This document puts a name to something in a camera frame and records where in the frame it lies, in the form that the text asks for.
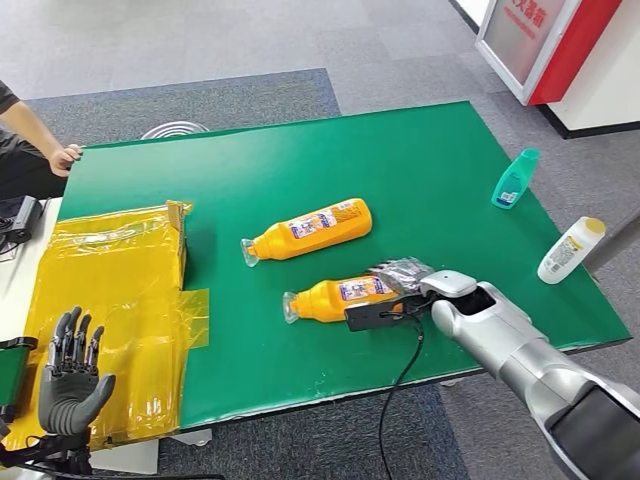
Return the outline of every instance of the white bottle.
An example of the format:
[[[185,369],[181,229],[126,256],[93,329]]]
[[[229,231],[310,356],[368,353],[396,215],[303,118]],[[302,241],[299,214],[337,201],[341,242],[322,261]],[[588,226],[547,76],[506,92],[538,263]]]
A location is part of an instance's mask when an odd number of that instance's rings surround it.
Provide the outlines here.
[[[555,284],[571,273],[605,236],[602,220],[580,217],[551,247],[538,267],[543,282]]]

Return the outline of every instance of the yellow tape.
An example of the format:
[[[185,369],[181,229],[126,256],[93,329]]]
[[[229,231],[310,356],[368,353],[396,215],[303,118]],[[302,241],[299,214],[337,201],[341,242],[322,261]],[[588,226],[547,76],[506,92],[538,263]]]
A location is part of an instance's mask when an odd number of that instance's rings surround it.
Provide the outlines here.
[[[91,313],[91,335],[104,325],[98,368],[115,373],[112,398],[94,422],[92,448],[164,435],[178,425],[187,351],[208,340],[208,290],[182,292],[182,204],[59,222],[40,262],[25,334],[37,337],[28,387],[5,440],[22,448],[42,435],[40,372],[60,315]]]

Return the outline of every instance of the silver robotic arm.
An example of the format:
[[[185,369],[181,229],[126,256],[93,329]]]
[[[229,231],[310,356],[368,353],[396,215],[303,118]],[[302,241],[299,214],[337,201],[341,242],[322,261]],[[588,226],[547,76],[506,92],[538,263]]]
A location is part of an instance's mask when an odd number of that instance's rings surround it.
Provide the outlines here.
[[[640,395],[550,345],[500,290],[454,271],[420,280],[435,325],[524,403],[570,478],[640,479]]]

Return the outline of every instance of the yellow plastic bottle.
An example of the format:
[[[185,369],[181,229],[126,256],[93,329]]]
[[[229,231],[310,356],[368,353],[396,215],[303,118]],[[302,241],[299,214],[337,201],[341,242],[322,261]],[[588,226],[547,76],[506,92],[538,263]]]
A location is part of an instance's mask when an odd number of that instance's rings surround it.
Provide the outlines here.
[[[344,309],[349,305],[382,302],[396,296],[397,293],[380,279],[368,275],[325,280],[298,294],[286,292],[282,296],[282,307],[287,323],[294,323],[298,318],[340,322],[345,320]]]
[[[240,244],[245,261],[285,260],[362,237],[371,230],[371,213],[362,198],[351,198],[269,227],[253,240]]]

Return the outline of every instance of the person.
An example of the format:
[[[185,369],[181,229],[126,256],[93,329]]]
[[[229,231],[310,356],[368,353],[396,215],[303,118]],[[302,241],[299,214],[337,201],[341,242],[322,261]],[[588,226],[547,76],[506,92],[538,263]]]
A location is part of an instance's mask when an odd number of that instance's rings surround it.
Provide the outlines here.
[[[63,147],[33,110],[0,80],[0,200],[30,195],[61,197],[71,165],[82,150]]]

